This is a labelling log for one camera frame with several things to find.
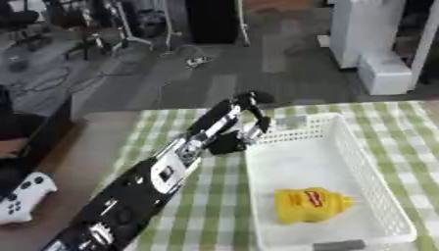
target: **game controller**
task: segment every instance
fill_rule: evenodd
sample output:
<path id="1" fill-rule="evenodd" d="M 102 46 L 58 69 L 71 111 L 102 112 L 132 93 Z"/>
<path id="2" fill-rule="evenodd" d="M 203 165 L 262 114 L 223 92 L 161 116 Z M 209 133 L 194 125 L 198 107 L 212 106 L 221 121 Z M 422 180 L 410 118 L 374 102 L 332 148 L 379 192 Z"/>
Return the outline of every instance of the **game controller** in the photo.
<path id="1" fill-rule="evenodd" d="M 51 177 L 30 174 L 8 197 L 0 202 L 0 225 L 25 223 L 32 220 L 31 212 L 49 193 L 58 188 Z"/>

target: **black robotic arm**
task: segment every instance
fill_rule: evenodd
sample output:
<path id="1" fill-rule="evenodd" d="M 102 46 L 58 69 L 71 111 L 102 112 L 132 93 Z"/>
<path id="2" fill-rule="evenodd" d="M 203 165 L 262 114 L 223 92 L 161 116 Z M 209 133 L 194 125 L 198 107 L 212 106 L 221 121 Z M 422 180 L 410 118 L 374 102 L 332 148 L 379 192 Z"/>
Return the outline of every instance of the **black robotic arm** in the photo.
<path id="1" fill-rule="evenodd" d="M 171 200 L 205 150 L 213 154 L 243 151 L 267 132 L 270 118 L 257 105 L 270 102 L 268 94 L 258 91 L 221 101 L 185 133 L 108 185 L 42 250 L 123 250 Z M 248 130 L 227 132 L 243 111 L 255 116 L 255 124 Z"/>

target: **bottle cap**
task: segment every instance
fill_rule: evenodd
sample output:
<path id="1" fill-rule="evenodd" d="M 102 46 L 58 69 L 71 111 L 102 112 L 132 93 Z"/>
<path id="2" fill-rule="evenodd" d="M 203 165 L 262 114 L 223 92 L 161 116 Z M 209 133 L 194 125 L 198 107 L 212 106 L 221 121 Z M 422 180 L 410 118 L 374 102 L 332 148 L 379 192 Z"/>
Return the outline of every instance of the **bottle cap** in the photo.
<path id="1" fill-rule="evenodd" d="M 354 200 L 349 196 L 343 196 L 343 210 L 352 207 Z"/>

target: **white box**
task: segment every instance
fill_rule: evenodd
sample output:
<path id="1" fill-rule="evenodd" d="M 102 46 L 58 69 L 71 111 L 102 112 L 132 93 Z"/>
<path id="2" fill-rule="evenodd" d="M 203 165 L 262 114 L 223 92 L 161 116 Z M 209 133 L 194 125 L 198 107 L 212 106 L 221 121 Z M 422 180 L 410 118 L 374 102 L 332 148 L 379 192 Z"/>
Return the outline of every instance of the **white box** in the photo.
<path id="1" fill-rule="evenodd" d="M 406 94 L 412 85 L 412 71 L 394 52 L 362 55 L 359 75 L 370 95 Z"/>
<path id="2" fill-rule="evenodd" d="M 332 16 L 330 50 L 340 69 L 356 68 L 360 55 L 391 50 L 406 0 L 339 0 Z"/>

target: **white plastic basket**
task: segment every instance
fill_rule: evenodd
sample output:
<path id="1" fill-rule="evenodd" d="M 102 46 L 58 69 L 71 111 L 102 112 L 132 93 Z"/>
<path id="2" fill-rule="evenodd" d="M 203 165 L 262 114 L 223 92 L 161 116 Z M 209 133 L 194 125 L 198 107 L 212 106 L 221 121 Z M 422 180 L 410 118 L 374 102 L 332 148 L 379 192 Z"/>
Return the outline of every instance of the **white plastic basket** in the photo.
<path id="1" fill-rule="evenodd" d="M 246 162 L 262 250 L 386 250 L 416 239 L 414 225 L 339 114 L 273 120 L 246 151 Z M 279 224 L 274 191 L 309 187 L 351 196 L 354 206 L 322 223 Z"/>

